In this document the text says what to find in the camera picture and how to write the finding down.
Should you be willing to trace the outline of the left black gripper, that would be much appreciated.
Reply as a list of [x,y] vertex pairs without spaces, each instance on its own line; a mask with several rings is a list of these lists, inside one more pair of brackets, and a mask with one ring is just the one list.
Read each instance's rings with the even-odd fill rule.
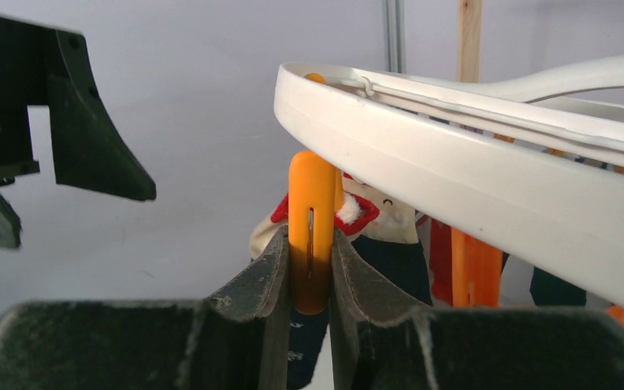
[[[57,184],[156,199],[156,184],[104,107],[79,33],[0,15],[0,187],[40,171],[28,108],[49,106]],[[20,247],[20,217],[0,194],[0,247]]]

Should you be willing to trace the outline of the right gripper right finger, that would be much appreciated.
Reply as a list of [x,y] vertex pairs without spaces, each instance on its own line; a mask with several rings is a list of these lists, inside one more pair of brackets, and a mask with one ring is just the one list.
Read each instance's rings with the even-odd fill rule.
[[331,250],[337,389],[624,389],[624,329],[580,308],[446,308],[413,298],[342,232]]

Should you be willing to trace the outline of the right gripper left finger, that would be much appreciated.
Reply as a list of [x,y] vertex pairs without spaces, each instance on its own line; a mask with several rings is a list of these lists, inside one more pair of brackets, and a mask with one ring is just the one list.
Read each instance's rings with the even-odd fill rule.
[[283,389],[288,233],[201,300],[30,301],[0,318],[0,389]]

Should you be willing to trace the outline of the white round clip hanger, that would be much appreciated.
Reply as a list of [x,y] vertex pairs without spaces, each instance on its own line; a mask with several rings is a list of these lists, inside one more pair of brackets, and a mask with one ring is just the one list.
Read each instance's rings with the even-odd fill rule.
[[624,306],[624,56],[471,84],[285,63],[274,112],[305,147],[378,190]]

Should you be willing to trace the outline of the navy santa sock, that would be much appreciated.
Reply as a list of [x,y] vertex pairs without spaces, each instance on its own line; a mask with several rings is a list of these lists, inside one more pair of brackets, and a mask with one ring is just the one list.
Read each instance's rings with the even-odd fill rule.
[[[418,238],[415,209],[350,174],[342,177],[344,203],[335,226],[358,255],[397,287],[431,305],[430,282],[423,245]],[[308,386],[329,324],[329,310],[306,315],[290,312],[287,388]]]

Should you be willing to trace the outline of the orange clothes clip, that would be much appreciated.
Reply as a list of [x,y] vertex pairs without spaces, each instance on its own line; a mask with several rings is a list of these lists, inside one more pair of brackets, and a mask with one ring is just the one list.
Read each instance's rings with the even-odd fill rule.
[[332,284],[336,211],[344,195],[340,170],[312,151],[297,153],[288,171],[290,297],[306,315],[327,306]]

